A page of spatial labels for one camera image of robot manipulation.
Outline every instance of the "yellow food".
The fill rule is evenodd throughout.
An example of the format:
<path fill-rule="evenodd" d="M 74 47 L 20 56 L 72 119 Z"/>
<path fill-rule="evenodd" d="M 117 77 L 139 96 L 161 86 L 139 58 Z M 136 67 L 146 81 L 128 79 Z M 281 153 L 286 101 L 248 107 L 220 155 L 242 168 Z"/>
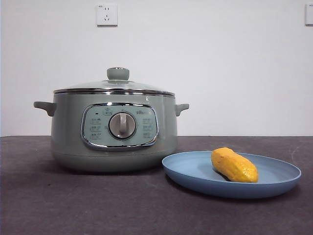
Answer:
<path fill-rule="evenodd" d="M 259 174 L 256 166 L 230 148 L 215 149 L 211 161 L 215 169 L 231 181 L 258 182 Z"/>

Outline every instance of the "control panel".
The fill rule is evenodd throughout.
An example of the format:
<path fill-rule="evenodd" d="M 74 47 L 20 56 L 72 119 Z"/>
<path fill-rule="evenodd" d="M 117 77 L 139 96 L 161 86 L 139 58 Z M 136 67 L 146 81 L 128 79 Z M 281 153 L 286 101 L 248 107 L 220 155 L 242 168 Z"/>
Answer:
<path fill-rule="evenodd" d="M 102 103 L 86 108 L 81 137 L 90 147 L 113 150 L 149 146 L 158 135 L 152 107 L 132 103 Z"/>

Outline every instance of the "blue plate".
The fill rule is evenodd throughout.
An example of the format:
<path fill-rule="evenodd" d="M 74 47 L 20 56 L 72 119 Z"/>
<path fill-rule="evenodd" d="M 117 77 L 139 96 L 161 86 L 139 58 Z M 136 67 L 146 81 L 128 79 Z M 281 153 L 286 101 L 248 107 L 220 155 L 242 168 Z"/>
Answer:
<path fill-rule="evenodd" d="M 211 163 L 212 151 L 176 153 L 162 160 L 166 174 L 176 183 L 191 190 L 229 198 L 266 198 L 292 189 L 301 177 L 296 166 L 274 158 L 240 153 L 256 165 L 257 183 L 226 180 Z"/>

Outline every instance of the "lid rim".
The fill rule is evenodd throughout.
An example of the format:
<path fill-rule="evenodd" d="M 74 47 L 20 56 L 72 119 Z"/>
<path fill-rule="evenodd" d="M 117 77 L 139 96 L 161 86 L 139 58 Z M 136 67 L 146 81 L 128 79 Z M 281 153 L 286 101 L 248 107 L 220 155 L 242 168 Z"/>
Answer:
<path fill-rule="evenodd" d="M 172 92 L 156 91 L 156 90 L 146 90 L 146 89 L 128 89 L 128 88 L 68 88 L 68 89 L 58 89 L 54 90 L 54 94 L 60 93 L 71 93 L 71 92 L 131 92 L 131 93 L 147 93 L 147 94 L 165 94 L 170 96 L 175 96 Z"/>

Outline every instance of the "dark table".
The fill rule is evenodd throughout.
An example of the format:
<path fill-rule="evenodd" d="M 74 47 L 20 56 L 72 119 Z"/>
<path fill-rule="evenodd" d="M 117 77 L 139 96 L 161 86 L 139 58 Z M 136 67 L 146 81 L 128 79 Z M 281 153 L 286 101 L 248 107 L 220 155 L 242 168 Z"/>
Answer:
<path fill-rule="evenodd" d="M 268 199 L 208 196 L 161 165 L 122 174 L 58 166 L 50 137 L 1 138 L 2 235 L 308 235 L 313 231 L 313 137 L 179 137 L 177 152 L 228 146 L 295 164 L 302 178 Z"/>

